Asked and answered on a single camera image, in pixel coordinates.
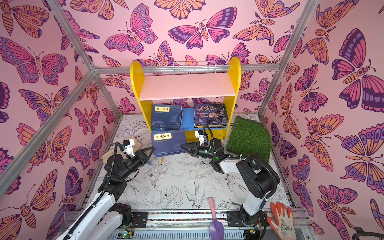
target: stack of books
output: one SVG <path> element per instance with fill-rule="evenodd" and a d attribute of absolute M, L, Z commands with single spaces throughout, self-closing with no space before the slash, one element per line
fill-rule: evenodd
<path fill-rule="evenodd" d="M 154 104 L 152 107 L 151 129 L 153 131 L 180 129 L 181 114 L 181 106 Z"/>
<path fill-rule="evenodd" d="M 151 133 L 152 146 L 155 147 L 153 157 L 184 153 L 180 146 L 187 143 L 184 129 L 170 131 L 156 131 Z"/>
<path fill-rule="evenodd" d="M 224 104 L 198 103 L 194 104 L 195 127 L 225 127 L 229 123 L 227 109 Z"/>

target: beige cloth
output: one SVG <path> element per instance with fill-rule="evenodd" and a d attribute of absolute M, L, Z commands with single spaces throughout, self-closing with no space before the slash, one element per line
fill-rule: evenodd
<path fill-rule="evenodd" d="M 139 143 L 136 138 L 134 136 L 129 136 L 128 138 L 124 139 L 124 140 L 128 140 L 128 139 L 133 139 L 135 141 L 135 145 L 133 146 L 133 151 L 136 152 L 137 150 L 139 150 L 142 146 L 141 143 Z M 103 163 L 107 163 L 108 161 L 108 158 L 111 157 L 113 155 L 113 150 L 114 148 L 111 148 L 106 154 L 104 154 L 101 159 L 103 160 Z M 123 156 L 123 158 L 126 158 L 125 157 L 125 154 L 120 151 L 120 148 L 118 147 L 118 154 L 121 154 Z"/>

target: pink shelf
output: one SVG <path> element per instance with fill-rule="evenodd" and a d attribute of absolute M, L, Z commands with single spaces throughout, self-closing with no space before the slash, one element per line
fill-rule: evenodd
<path fill-rule="evenodd" d="M 140 101 L 235 96 L 228 73 L 145 76 Z"/>

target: pink trowel handle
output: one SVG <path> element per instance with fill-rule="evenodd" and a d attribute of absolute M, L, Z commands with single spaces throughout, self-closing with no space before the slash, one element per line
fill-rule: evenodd
<path fill-rule="evenodd" d="M 216 209 L 215 209 L 215 202 L 213 197 L 209 198 L 209 206 L 211 207 L 212 217 L 215 219 L 216 217 Z"/>

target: glove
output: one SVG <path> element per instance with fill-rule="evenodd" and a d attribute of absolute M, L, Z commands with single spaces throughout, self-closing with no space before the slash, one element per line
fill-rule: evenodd
<path fill-rule="evenodd" d="M 276 223 L 270 217 L 267 221 L 274 232 L 281 240 L 296 240 L 295 227 L 293 226 L 293 212 L 290 208 L 277 202 L 276 205 L 271 203 L 272 213 L 275 216 Z"/>

